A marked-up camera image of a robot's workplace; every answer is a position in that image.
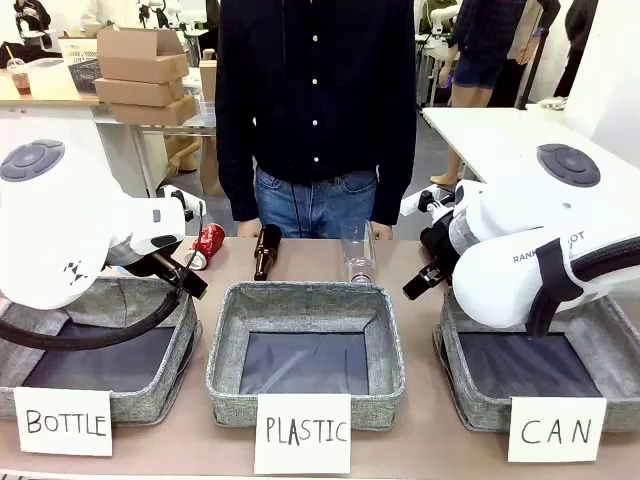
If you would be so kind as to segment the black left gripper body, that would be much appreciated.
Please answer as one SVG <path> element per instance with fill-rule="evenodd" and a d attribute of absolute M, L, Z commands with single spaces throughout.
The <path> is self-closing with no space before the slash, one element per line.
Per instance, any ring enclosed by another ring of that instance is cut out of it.
<path fill-rule="evenodd" d="M 178 286 L 183 276 L 183 266 L 171 257 L 154 252 L 144 258 L 147 276 L 156 276 L 172 286 Z"/>

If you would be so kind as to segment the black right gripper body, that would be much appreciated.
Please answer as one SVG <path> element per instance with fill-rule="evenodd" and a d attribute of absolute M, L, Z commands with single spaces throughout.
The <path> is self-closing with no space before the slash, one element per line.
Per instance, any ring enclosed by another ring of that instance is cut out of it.
<path fill-rule="evenodd" d="M 420 241 L 431 258 L 420 274 L 427 281 L 449 279 L 460 255 L 450 242 L 448 225 L 436 222 L 433 226 L 426 227 L 420 234 Z"/>

